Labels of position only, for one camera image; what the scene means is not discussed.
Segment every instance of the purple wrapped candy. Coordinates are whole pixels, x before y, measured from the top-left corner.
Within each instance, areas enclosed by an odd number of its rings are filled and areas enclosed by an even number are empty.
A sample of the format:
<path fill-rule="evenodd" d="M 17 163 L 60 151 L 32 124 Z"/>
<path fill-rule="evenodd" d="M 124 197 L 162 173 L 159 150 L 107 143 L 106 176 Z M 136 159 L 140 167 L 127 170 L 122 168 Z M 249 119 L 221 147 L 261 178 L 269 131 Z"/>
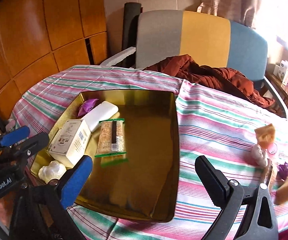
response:
<path fill-rule="evenodd" d="M 288 163 L 285 162 L 284 164 L 279 165 L 278 175 L 281 179 L 286 180 L 288 177 Z"/>
<path fill-rule="evenodd" d="M 87 114 L 90 110 L 93 109 L 93 107 L 95 106 L 96 104 L 96 101 L 98 99 L 89 99 L 89 100 L 86 100 L 80 107 L 79 111 L 78 111 L 78 117 L 82 116 L 82 115 L 85 115 Z"/>

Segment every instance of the striped tablecloth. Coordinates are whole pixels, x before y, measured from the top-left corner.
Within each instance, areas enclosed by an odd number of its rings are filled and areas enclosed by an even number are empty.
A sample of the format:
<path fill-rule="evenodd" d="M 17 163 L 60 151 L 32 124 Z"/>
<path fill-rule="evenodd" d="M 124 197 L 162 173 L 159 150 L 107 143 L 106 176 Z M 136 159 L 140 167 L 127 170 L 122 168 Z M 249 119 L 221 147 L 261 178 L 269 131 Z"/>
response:
<path fill-rule="evenodd" d="M 261 169 L 249 153 L 256 143 L 254 129 L 260 126 L 274 124 L 280 162 L 288 162 L 286 120 L 234 96 L 156 72 L 77 65 L 29 89 L 12 116 L 18 125 L 30 128 L 30 136 L 48 132 L 77 94 L 104 89 L 165 90 L 177 96 L 180 178 L 175 216 L 169 223 L 136 223 L 77 205 L 69 207 L 68 212 L 88 239 L 201 239 L 220 209 L 213 205 L 196 175 L 196 157 L 205 155 L 228 179 L 256 185 Z M 244 211 L 242 206 L 227 239 L 233 239 Z M 288 203 L 275 206 L 275 212 L 279 231 L 287 229 Z"/>

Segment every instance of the cream medicine box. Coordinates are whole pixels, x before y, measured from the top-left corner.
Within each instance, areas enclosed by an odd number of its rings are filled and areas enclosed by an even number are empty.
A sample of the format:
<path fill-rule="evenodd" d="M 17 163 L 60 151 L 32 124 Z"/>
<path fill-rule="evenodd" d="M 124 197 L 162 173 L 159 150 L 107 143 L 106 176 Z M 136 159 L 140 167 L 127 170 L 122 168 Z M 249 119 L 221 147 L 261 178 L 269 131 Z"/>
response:
<path fill-rule="evenodd" d="M 67 120 L 55 135 L 48 153 L 66 167 L 72 168 L 85 153 L 91 132 L 85 120 Z"/>

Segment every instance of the white soap bar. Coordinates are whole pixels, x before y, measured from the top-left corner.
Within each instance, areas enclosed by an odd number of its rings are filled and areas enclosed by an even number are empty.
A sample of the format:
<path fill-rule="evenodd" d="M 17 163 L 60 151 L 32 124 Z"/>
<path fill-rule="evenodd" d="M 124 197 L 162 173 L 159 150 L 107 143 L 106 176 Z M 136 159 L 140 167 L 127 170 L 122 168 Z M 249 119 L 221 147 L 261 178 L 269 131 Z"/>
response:
<path fill-rule="evenodd" d="M 58 132 L 48 153 L 66 167 L 72 168 L 82 158 L 91 132 L 82 119 L 68 120 Z"/>
<path fill-rule="evenodd" d="M 117 112 L 118 107 L 116 105 L 104 101 L 84 115 L 82 119 L 86 121 L 90 131 L 94 132 L 100 126 L 100 121 L 110 119 Z"/>

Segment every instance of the metal screw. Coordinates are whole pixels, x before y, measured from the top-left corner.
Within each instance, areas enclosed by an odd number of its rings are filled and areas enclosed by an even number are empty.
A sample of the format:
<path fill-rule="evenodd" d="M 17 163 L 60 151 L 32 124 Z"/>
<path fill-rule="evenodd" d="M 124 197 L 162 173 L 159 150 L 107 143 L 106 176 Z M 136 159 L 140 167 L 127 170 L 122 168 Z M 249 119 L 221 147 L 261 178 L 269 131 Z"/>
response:
<path fill-rule="evenodd" d="M 231 186 L 233 186 L 233 187 L 237 186 L 239 184 L 236 179 L 231 179 L 229 182 L 230 182 Z"/>
<path fill-rule="evenodd" d="M 51 186 L 56 186 L 58 184 L 58 179 L 51 179 L 48 184 Z"/>
<path fill-rule="evenodd" d="M 26 182 L 24 182 L 22 185 L 21 185 L 21 188 L 27 188 L 28 184 Z"/>
<path fill-rule="evenodd" d="M 266 189 L 267 189 L 267 185 L 264 184 L 264 183 L 261 183 L 261 184 L 260 184 L 260 188 L 266 190 Z"/>

